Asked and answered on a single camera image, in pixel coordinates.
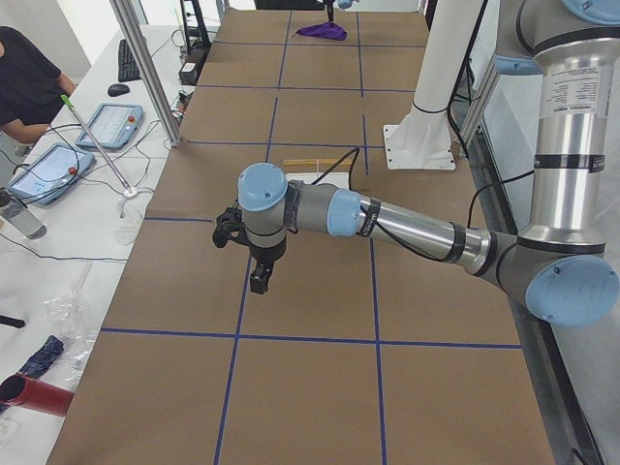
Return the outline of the purple towel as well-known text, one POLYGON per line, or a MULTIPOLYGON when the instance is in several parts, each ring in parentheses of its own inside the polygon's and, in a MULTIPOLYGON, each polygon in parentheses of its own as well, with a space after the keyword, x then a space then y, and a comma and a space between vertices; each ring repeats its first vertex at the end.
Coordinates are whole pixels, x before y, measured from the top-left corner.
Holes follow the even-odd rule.
POLYGON ((345 41, 348 37, 347 31, 332 21, 301 27, 294 32, 294 35, 337 42, 345 41))

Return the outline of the white towel rack base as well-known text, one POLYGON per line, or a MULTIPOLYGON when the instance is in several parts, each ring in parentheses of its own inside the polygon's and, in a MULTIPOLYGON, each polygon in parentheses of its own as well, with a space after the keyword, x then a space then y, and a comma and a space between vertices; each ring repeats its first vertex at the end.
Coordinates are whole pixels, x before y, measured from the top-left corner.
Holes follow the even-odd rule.
MULTIPOLYGON (((286 178, 288 181, 297 180, 301 181, 305 184, 312 184, 315 182, 322 174, 318 172, 289 172, 286 174, 286 178)), ((317 185, 320 184, 331 184, 341 189, 350 190, 350 176, 347 172, 332 172, 327 174, 321 180, 317 182, 317 185)))

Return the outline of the clear plastic bag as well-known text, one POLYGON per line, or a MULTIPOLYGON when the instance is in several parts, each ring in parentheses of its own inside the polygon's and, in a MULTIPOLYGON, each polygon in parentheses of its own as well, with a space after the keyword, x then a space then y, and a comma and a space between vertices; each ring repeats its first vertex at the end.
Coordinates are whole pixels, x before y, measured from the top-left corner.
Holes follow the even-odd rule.
POLYGON ((92 268, 86 263, 65 294, 44 301, 52 334, 63 343, 63 352, 54 371, 70 390, 76 390, 98 335, 94 307, 83 288, 92 268))

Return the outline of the black power box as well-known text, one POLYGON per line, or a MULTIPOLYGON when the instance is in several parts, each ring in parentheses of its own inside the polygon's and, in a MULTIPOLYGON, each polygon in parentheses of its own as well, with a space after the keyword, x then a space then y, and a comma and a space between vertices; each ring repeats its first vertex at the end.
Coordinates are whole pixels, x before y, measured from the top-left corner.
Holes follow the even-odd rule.
POLYGON ((178 72, 178 78, 182 85, 195 86, 199 78, 198 64, 186 62, 178 72))

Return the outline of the far teach pendant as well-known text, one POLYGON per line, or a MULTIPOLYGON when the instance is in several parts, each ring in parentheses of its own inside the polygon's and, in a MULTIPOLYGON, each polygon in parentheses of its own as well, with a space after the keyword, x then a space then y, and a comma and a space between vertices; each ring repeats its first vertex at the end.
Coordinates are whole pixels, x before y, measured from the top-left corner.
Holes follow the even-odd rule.
POLYGON ((143 107, 129 104, 100 104, 88 128, 105 150, 118 151, 132 139, 144 116, 143 107))

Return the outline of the teach pendant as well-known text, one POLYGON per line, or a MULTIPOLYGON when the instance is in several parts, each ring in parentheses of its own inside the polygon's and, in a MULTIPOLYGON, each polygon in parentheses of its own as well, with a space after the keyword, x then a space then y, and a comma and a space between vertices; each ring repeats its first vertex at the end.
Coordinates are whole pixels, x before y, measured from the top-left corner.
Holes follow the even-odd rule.
POLYGON ((88 128, 105 150, 118 151, 132 139, 144 116, 143 107, 129 104, 100 104, 88 128))
POLYGON ((25 203, 50 204, 95 163, 88 151, 56 143, 14 177, 8 191, 25 203))

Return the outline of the dark blue folded cloth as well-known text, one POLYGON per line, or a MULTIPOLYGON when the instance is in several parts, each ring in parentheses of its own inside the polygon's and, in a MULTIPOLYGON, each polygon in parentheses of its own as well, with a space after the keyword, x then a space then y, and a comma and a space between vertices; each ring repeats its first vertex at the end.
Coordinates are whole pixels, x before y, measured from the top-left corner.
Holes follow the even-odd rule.
MULTIPOLYGON (((15 374, 19 373, 40 380, 63 352, 63 342, 55 336, 50 335, 44 345, 34 355, 28 358, 15 374)), ((1 414, 4 414, 4 412, 11 407, 12 406, 1 402, 1 414)))

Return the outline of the black computer mouse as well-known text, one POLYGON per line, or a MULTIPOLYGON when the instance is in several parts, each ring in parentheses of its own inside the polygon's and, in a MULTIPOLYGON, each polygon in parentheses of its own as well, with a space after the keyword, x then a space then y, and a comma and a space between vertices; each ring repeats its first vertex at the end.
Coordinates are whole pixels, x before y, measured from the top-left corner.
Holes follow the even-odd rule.
POLYGON ((128 94, 131 88, 125 83, 114 83, 108 88, 108 95, 110 97, 119 97, 128 94))

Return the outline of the near teach pendant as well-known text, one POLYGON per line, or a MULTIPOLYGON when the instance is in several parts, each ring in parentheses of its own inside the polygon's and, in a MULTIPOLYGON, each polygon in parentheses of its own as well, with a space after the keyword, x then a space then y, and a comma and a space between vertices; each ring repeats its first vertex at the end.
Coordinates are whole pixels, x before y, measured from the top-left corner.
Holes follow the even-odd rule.
POLYGON ((95 163, 88 151, 56 143, 14 177, 8 191, 25 203, 50 204, 95 163))

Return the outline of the black keyboard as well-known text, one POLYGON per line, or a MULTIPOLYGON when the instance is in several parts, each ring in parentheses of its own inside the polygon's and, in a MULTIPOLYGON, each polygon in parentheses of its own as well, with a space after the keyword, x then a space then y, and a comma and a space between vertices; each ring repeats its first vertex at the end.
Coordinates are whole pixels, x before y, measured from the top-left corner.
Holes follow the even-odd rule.
POLYGON ((117 79, 129 82, 140 79, 140 69, 126 39, 121 39, 117 51, 117 79))

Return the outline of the clear water bottle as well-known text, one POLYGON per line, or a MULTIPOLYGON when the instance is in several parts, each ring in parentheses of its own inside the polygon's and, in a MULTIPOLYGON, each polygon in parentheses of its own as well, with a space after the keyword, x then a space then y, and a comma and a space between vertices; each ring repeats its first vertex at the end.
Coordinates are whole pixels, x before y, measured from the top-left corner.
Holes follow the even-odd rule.
POLYGON ((1 189, 1 216, 26 238, 38 239, 47 233, 47 227, 6 189, 1 189))

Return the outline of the metal rod green tip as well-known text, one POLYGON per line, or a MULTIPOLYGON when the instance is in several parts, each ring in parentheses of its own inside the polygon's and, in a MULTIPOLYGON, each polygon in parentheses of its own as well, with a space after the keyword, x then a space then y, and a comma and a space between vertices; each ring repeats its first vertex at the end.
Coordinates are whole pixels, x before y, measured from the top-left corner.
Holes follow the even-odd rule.
POLYGON ((118 180, 120 181, 124 191, 123 196, 127 199, 131 199, 138 194, 138 188, 132 186, 126 177, 120 172, 120 170, 116 167, 110 156, 108 155, 108 151, 105 150, 100 143, 96 140, 95 136, 91 133, 88 128, 88 122, 85 122, 82 117, 78 114, 76 106, 70 101, 67 95, 62 95, 61 100, 64 105, 70 110, 72 115, 77 120, 78 124, 82 127, 82 134, 77 140, 77 145, 81 148, 95 148, 97 151, 101 153, 104 157, 108 166, 112 169, 118 180))

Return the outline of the red cylinder tube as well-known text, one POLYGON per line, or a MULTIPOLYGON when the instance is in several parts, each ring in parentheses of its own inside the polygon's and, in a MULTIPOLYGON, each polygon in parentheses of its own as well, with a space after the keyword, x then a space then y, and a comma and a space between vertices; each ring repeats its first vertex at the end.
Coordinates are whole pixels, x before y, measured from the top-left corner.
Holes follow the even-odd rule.
POLYGON ((62 387, 14 374, 1 383, 1 402, 12 407, 65 417, 74 394, 62 387))

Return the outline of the person in black shirt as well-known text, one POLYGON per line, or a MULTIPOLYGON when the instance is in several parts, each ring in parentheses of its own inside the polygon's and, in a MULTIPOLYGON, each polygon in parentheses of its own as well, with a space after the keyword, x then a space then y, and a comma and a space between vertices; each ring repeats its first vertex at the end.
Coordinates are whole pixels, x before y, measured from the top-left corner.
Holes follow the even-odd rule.
POLYGON ((62 97, 77 85, 29 39, 1 28, 1 132, 34 144, 62 109, 62 97))

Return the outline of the grey aluminium post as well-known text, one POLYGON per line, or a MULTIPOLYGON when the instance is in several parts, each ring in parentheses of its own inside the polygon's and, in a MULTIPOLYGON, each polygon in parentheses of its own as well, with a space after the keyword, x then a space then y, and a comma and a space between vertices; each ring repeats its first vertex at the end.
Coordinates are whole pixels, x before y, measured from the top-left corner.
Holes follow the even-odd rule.
POLYGON ((170 146, 177 147, 181 141, 178 125, 172 116, 162 82, 150 56, 146 39, 141 33, 137 14, 130 1, 110 0, 110 4, 120 29, 136 59, 142 81, 145 84, 151 103, 159 116, 170 146))

